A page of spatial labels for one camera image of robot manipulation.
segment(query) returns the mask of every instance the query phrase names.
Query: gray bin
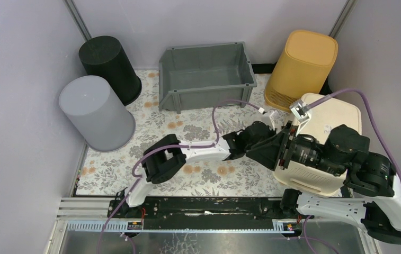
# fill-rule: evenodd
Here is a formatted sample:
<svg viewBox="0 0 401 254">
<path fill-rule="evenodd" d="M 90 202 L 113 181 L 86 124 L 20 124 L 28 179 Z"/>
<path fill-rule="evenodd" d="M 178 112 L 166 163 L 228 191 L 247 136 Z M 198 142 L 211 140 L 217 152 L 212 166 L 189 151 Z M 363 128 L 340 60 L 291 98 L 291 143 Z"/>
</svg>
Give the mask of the gray bin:
<svg viewBox="0 0 401 254">
<path fill-rule="evenodd" d="M 256 80 L 243 42 L 168 48 L 159 61 L 160 110 L 180 114 L 225 99 L 248 102 L 253 87 Z"/>
<path fill-rule="evenodd" d="M 101 77 L 75 79 L 61 91 L 59 104 L 96 151 L 115 151 L 127 144 L 135 132 L 135 119 Z"/>
</svg>

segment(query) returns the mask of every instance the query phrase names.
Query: black cylinder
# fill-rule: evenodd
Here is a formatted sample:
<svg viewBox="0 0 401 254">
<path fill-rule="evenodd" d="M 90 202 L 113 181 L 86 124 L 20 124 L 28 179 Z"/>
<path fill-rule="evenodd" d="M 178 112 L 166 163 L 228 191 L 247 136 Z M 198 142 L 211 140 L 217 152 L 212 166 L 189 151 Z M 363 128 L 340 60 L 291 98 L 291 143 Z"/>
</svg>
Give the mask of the black cylinder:
<svg viewBox="0 0 401 254">
<path fill-rule="evenodd" d="M 88 75 L 108 81 L 124 106 L 138 98 L 141 80 L 118 39 L 111 36 L 92 38 L 80 47 L 78 57 Z"/>
</svg>

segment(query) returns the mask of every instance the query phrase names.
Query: table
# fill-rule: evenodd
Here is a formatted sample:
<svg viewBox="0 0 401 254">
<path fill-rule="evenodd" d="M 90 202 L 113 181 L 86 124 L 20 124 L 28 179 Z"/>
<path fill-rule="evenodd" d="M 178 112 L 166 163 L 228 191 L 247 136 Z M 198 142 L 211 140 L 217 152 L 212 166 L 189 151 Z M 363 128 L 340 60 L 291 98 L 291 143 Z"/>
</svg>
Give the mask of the table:
<svg viewBox="0 0 401 254">
<path fill-rule="evenodd" d="M 133 183 L 131 168 L 144 150 L 170 133 L 186 141 L 213 140 L 212 108 L 186 110 L 181 114 L 158 110 L 158 71 L 137 71 L 142 92 L 127 110 L 136 120 L 136 131 L 130 142 L 114 152 L 88 149 L 79 171 L 76 195 L 114 195 Z M 255 75 L 257 87 L 250 102 L 272 109 L 264 102 L 264 87 L 270 74 Z M 286 112 L 278 111 L 277 126 Z M 226 106 L 216 110 L 220 135 L 237 131 L 260 120 L 252 107 Z M 233 161 L 202 161 L 185 165 L 171 180 L 156 185 L 150 196 L 259 196 L 280 197 L 284 187 L 272 171 L 248 158 Z"/>
</svg>

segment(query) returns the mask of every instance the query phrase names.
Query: gray cylinder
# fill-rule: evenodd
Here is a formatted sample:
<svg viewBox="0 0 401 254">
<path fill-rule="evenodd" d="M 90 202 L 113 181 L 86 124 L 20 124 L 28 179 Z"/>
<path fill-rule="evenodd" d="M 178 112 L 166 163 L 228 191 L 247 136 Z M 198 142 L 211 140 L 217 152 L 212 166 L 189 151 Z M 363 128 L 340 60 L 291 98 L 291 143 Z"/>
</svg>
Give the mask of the gray cylinder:
<svg viewBox="0 0 401 254">
<path fill-rule="evenodd" d="M 127 144 L 135 132 L 132 114 L 101 77 L 75 79 L 61 91 L 59 104 L 88 146 L 96 151 L 115 151 Z"/>
</svg>

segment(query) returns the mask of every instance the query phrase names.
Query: yellow trash can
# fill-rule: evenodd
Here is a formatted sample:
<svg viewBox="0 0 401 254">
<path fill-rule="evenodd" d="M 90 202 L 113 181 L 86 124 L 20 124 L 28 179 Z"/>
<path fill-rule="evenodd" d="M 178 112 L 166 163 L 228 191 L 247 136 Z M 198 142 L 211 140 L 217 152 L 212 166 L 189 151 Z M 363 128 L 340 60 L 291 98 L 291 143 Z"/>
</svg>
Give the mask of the yellow trash can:
<svg viewBox="0 0 401 254">
<path fill-rule="evenodd" d="M 333 38 L 306 30 L 293 31 L 278 59 L 264 99 L 270 106 L 290 111 L 305 93 L 319 93 L 337 56 Z"/>
</svg>

